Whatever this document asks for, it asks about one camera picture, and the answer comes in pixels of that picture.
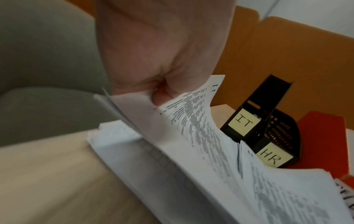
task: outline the hand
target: hand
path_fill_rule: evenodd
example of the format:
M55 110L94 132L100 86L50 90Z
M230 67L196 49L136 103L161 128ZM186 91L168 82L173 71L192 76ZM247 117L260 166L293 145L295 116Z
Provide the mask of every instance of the hand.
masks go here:
M97 0L97 42L113 94L194 91L224 49L236 0Z

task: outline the sticky note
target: sticky note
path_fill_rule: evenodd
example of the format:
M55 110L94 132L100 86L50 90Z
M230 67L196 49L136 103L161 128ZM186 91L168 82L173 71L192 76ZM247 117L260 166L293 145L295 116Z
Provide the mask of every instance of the sticky note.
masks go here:
M256 155L265 165L275 168L283 165L293 158L292 155L276 146L273 142L266 145L263 149L256 153Z
M230 121L229 126L242 136L245 136L260 121L259 118L242 108Z

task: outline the light wood tabletop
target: light wood tabletop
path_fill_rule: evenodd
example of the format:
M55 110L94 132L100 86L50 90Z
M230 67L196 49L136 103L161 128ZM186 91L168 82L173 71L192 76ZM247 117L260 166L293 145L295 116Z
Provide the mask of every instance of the light wood tabletop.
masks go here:
M212 107L218 127L233 112ZM93 131L0 148L1 223L159 223L87 144Z

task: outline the black object with gold dots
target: black object with gold dots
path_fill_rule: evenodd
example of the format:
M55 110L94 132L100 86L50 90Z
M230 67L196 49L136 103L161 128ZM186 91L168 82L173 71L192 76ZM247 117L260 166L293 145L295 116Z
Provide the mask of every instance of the black object with gold dots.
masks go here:
M283 168L300 159L298 126L292 117L275 108L290 86L268 76L221 127L235 142L247 143L264 164L272 167Z

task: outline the sheet of paper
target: sheet of paper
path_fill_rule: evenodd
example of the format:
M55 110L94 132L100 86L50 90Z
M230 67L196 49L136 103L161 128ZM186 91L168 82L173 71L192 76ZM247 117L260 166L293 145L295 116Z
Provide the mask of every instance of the sheet of paper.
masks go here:
M239 173L238 145L225 142L211 118L210 102L223 78L211 76L200 89L159 108L151 101L152 92L111 99L144 138L174 161L222 213L242 224L261 223Z
M88 142L163 224L225 223L175 163L122 121L101 124Z
M324 170L287 170L265 166L241 142L244 184L268 224L354 223Z

